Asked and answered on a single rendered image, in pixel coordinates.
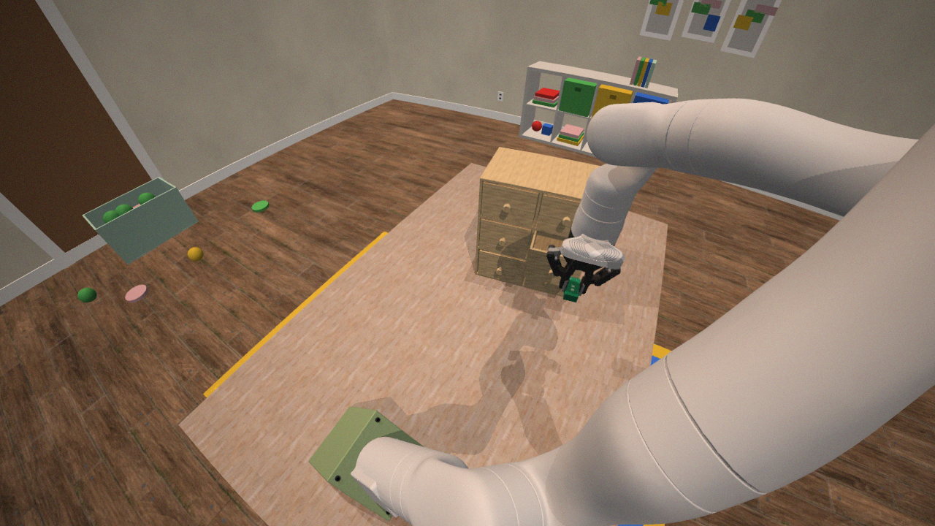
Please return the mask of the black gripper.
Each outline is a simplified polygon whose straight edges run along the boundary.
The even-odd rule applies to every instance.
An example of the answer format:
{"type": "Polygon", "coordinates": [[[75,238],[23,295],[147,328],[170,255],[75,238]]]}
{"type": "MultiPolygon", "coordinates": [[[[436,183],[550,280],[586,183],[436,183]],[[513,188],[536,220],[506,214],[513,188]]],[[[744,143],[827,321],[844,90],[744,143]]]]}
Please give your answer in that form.
{"type": "Polygon", "coordinates": [[[614,270],[614,269],[609,269],[608,267],[603,267],[603,269],[599,270],[599,272],[593,274],[601,266],[588,264],[588,263],[577,261],[574,259],[567,259],[567,257],[565,256],[563,257],[565,259],[565,262],[567,262],[567,264],[565,264],[565,267],[562,267],[561,262],[559,260],[559,256],[561,254],[560,252],[561,248],[562,247],[555,248],[554,244],[550,244],[546,257],[548,261],[550,262],[550,267],[552,268],[552,274],[554,274],[554,276],[561,277],[560,282],[559,282],[559,289],[562,289],[561,291],[563,292],[565,292],[568,282],[570,282],[571,274],[573,274],[575,270],[581,270],[582,272],[585,272],[580,282],[580,296],[581,294],[584,295],[585,293],[587,293],[589,284],[594,284],[595,286],[601,286],[601,284],[604,284],[605,282],[610,281],[612,278],[617,276],[617,274],[621,273],[621,268],[614,270]]]}

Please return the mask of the green nine-volt battery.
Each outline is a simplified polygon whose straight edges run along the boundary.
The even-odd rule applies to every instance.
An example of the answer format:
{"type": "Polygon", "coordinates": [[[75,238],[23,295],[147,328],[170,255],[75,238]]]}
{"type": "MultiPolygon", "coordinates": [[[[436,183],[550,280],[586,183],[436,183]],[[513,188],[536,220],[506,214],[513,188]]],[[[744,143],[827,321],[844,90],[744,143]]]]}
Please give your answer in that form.
{"type": "Polygon", "coordinates": [[[580,282],[581,279],[570,277],[570,283],[565,289],[563,299],[568,300],[568,302],[577,302],[577,299],[580,295],[580,282]]]}

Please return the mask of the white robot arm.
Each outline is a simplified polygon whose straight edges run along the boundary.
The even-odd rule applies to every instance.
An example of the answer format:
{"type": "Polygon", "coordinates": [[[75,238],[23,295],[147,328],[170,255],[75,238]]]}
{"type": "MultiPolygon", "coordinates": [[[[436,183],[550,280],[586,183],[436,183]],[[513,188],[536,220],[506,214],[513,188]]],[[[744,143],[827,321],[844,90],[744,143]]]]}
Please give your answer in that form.
{"type": "Polygon", "coordinates": [[[588,177],[567,259],[620,269],[614,244],[657,169],[844,218],[563,446],[468,468],[371,440],[351,476],[389,514],[412,526],[686,522],[809,475],[935,385],[935,124],[915,140],[752,99],[642,102],[597,111],[587,143],[606,164],[588,177]]]}

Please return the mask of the light wooden chest of drawers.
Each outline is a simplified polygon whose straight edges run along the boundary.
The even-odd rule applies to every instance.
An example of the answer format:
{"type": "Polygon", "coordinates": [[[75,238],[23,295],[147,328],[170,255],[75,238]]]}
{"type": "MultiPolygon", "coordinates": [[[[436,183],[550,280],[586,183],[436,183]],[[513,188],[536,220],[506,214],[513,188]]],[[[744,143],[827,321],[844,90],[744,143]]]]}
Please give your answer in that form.
{"type": "MultiPolygon", "coordinates": [[[[555,196],[565,197],[566,199],[581,201],[582,193],[584,193],[585,186],[587,186],[588,177],[594,169],[597,169],[597,167],[600,166],[597,164],[576,162],[570,159],[558,159],[557,157],[547,156],[546,154],[523,152],[523,150],[499,147],[497,152],[495,152],[493,159],[489,162],[486,170],[482,172],[482,176],[480,177],[475,274],[478,274],[480,249],[488,252],[495,252],[486,248],[480,248],[481,219],[486,218],[495,222],[514,224],[511,222],[504,222],[494,218],[481,216],[483,182],[505,184],[506,186],[540,192],[540,199],[538,199],[537,209],[535,209],[533,226],[528,227],[524,226],[524,224],[515,224],[515,226],[521,226],[525,229],[533,229],[529,242],[530,248],[535,230],[547,232],[552,235],[568,237],[568,235],[562,235],[552,231],[535,228],[538,223],[537,216],[538,209],[540,209],[540,203],[542,201],[541,195],[543,193],[555,194],[555,196]]],[[[501,252],[495,253],[505,254],[501,252]]],[[[505,255],[512,256],[512,254],[505,255]]],[[[522,259],[518,256],[512,257],[515,257],[515,259],[522,259]]]]}

